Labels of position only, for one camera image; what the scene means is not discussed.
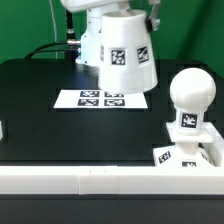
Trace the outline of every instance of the white sphere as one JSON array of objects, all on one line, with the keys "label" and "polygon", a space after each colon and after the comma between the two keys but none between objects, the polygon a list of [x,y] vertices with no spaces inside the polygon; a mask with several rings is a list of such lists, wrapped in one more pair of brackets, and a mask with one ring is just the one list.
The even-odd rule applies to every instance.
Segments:
[{"label": "white sphere", "polygon": [[215,97],[212,77],[199,68],[188,68],[178,73],[170,86],[171,99],[176,109],[205,112]]}]

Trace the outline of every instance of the sticker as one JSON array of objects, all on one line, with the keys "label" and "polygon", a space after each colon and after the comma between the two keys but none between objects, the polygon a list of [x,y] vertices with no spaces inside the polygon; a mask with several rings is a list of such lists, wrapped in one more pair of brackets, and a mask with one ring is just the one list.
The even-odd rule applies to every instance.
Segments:
[{"label": "sticker", "polygon": [[201,153],[201,155],[202,155],[202,157],[203,157],[205,160],[207,160],[209,163],[213,164],[212,161],[211,161],[211,159],[210,159],[208,156],[206,156],[206,155],[203,154],[203,153]]},{"label": "sticker", "polygon": [[112,65],[125,65],[125,50],[112,50],[111,61]]},{"label": "sticker", "polygon": [[101,49],[100,49],[100,60],[104,61],[104,46],[103,45],[101,46]]},{"label": "sticker", "polygon": [[81,99],[78,102],[78,106],[93,106],[96,107],[99,105],[99,100],[98,99]]},{"label": "sticker", "polygon": [[106,107],[124,107],[125,106],[125,100],[123,99],[106,99],[104,101],[104,106]]},{"label": "sticker", "polygon": [[113,97],[113,98],[123,98],[124,95],[123,94],[113,94],[113,93],[107,93],[105,92],[105,97]]},{"label": "sticker", "polygon": [[197,166],[196,162],[190,162],[190,161],[182,162],[182,167],[196,167],[196,166]]},{"label": "sticker", "polygon": [[181,127],[196,129],[198,123],[198,114],[182,113]]},{"label": "sticker", "polygon": [[137,50],[139,64],[149,60],[148,47],[142,47]]},{"label": "sticker", "polygon": [[170,151],[167,151],[163,155],[159,157],[159,163],[164,163],[166,160],[168,160],[171,157]]}]

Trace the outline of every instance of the white paper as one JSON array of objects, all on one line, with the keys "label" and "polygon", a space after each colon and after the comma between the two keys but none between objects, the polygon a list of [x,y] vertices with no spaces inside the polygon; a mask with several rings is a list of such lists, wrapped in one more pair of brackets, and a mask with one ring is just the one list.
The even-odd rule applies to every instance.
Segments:
[{"label": "white paper", "polygon": [[143,93],[109,94],[103,90],[61,90],[55,109],[148,108]]}]

